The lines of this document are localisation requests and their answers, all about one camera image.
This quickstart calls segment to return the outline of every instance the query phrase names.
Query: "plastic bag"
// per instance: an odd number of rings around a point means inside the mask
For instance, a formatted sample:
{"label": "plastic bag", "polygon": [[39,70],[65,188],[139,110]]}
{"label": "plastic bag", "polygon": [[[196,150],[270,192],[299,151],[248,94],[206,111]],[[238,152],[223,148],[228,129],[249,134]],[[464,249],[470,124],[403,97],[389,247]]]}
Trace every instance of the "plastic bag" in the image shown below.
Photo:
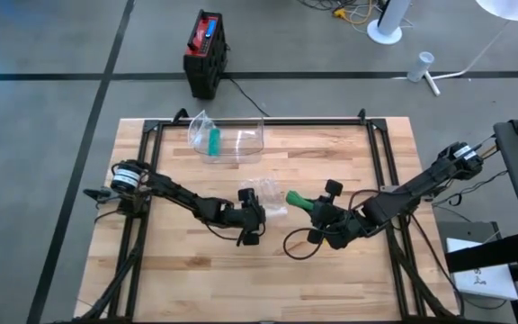
{"label": "plastic bag", "polygon": [[199,112],[189,124],[189,135],[187,140],[194,148],[205,146],[203,141],[208,140],[211,130],[215,129],[215,123],[207,116],[205,111]]}
{"label": "plastic bag", "polygon": [[287,207],[279,184],[273,179],[250,179],[239,184],[239,189],[253,188],[259,197],[259,204],[265,209],[265,216],[281,217],[287,215]]}

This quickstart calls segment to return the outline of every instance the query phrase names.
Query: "black metal frame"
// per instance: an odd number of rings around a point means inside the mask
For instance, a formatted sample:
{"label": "black metal frame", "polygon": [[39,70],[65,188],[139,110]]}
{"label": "black metal frame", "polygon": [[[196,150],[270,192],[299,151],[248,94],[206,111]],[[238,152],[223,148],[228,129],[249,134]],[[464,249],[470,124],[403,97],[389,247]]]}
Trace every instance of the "black metal frame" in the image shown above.
{"label": "black metal frame", "polygon": [[[383,175],[383,171],[381,168],[381,159],[379,147],[377,144],[376,133],[378,132],[381,136],[381,140],[385,149],[385,157],[387,160],[387,167],[389,171],[389,179],[392,185],[399,185],[398,176],[397,176],[397,168],[395,165],[395,157],[393,155],[393,149],[391,147],[390,138],[389,138],[389,130],[387,126],[387,121],[385,119],[365,119],[364,111],[360,113],[360,118],[317,118],[317,119],[265,119],[264,124],[266,126],[320,126],[320,125],[342,125],[342,126],[363,126],[366,128],[369,137],[369,144],[371,147],[371,158],[373,160],[373,165],[375,169],[375,176],[377,180],[377,186],[380,189],[384,186],[385,177]],[[163,133],[165,128],[169,127],[187,127],[189,126],[190,121],[188,120],[146,120],[143,124],[143,131],[141,134],[141,142],[139,145],[138,152],[138,160],[145,161],[146,153],[147,153],[147,144],[152,134],[155,134],[154,138],[154,146],[151,154],[151,165],[153,167],[157,167],[157,161],[159,159],[159,152],[162,145]],[[245,125],[245,124],[254,124],[256,121],[249,119],[234,119],[234,120],[219,120],[216,121],[218,126],[235,126],[235,125]],[[141,217],[138,218],[138,235],[135,242],[135,247],[132,249],[132,253],[129,253],[130,248],[130,237],[133,229],[133,224],[136,219],[127,218],[125,220],[122,236],[121,236],[121,246],[120,253],[118,256],[118,261],[116,265],[116,275],[113,279],[112,284],[110,284],[110,289],[114,290],[114,293],[111,295],[109,300],[109,309],[107,311],[107,318],[98,319],[97,317],[94,319],[73,319],[73,322],[78,323],[132,323],[133,315],[135,312],[135,303],[137,300],[138,294],[138,283],[139,283],[139,275],[141,271],[141,262],[143,258],[143,247],[145,245],[146,237],[147,237],[147,225],[149,221],[149,213],[151,201],[146,202],[146,212],[144,212]],[[400,224],[405,224],[406,220],[404,217],[398,218]],[[403,249],[405,250],[407,260],[416,267],[415,255],[413,253],[413,245],[411,242],[411,237],[408,231],[408,227],[401,226],[401,238],[403,241]],[[386,231],[388,235],[395,235],[394,229],[392,226],[387,226]],[[399,311],[401,314],[402,320],[392,320],[392,321],[380,321],[374,323],[479,323],[483,324],[486,322],[482,321],[472,321],[466,319],[441,319],[434,317],[427,317],[425,306],[423,302],[423,298],[421,293],[413,287],[413,295],[415,298],[415,306],[417,309],[416,315],[411,315],[408,309],[408,300],[406,297],[405,286],[403,283],[403,275],[401,272],[401,266],[399,262],[395,259],[391,246],[389,246],[389,254],[391,256],[391,265],[393,269],[393,277],[395,283],[395,290],[397,294],[397,302]],[[129,282],[129,295],[127,298],[127,305],[124,311],[123,316],[118,315],[120,302],[121,302],[121,282],[119,280],[121,276],[125,276],[130,271],[130,282]],[[98,314],[101,314],[104,309],[96,310]],[[363,323],[362,321],[354,321],[353,323]]]}

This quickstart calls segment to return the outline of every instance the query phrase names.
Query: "wooden table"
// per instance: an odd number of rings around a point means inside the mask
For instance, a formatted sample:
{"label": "wooden table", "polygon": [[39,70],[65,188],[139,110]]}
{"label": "wooden table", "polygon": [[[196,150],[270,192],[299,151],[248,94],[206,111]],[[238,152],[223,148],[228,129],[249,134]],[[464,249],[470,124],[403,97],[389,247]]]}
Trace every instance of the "wooden table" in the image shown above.
{"label": "wooden table", "polygon": [[[408,118],[387,118],[397,172],[403,183],[421,172]],[[121,120],[111,163],[136,158],[143,120]],[[157,172],[201,196],[237,201],[239,184],[246,179],[270,177],[283,191],[296,190],[316,198],[327,179],[344,184],[335,202],[347,206],[355,190],[377,188],[364,127],[265,127],[261,162],[242,165],[203,164],[188,146],[186,129],[166,129]],[[380,147],[385,175],[388,171]],[[105,184],[111,181],[108,173]],[[114,209],[115,203],[100,212]],[[261,244],[236,247],[213,236],[193,216],[165,199],[154,199],[140,274],[135,321],[340,321],[398,320],[384,233],[359,238],[348,248],[323,246],[305,261],[283,254],[281,243],[290,231],[310,226],[308,215],[287,206],[288,215],[267,222]],[[415,216],[444,262],[433,211],[422,204]],[[124,219],[101,219],[93,240],[78,297],[76,315],[89,310],[114,275]],[[219,230],[235,235],[234,229]],[[450,310],[456,303],[449,283],[437,268],[414,225],[410,226],[421,276]],[[307,254],[314,246],[298,235],[292,252]],[[406,280],[409,308],[415,305]],[[121,294],[124,305],[127,285]]]}

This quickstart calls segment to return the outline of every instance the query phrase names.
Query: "gray floor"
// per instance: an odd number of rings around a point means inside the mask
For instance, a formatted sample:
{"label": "gray floor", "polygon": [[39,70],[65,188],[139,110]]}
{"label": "gray floor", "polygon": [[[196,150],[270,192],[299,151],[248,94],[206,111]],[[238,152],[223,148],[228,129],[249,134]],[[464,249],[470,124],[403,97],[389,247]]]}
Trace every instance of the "gray floor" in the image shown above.
{"label": "gray floor", "polygon": [[[0,73],[102,72],[124,5],[125,0],[0,0]],[[475,2],[417,2],[407,15],[415,28],[405,29],[399,44],[381,47],[329,13],[291,0],[137,0],[115,71],[180,72],[200,8],[224,14],[233,72],[405,71],[420,50],[433,52],[434,70],[457,70],[502,24]],[[476,70],[518,70],[518,22]],[[361,108],[374,116],[409,116],[424,167],[453,141],[482,140],[494,122],[518,117],[516,78],[443,80],[438,98],[423,83],[386,79],[239,84],[272,116],[348,116]],[[27,316],[98,86],[0,82],[0,323]],[[103,182],[119,118],[171,117],[182,107],[191,114],[206,109],[212,117],[258,115],[229,82],[220,84],[212,102],[193,99],[184,81],[111,82],[80,187]],[[500,158],[491,159],[475,181],[504,167]],[[518,207],[507,177],[466,197],[456,211],[474,221],[497,221],[504,236],[518,233]],[[448,212],[436,214],[441,221],[457,221]],[[46,321],[66,320],[73,312],[93,216],[94,205],[79,195]],[[513,320],[508,307],[469,307],[467,314]]]}

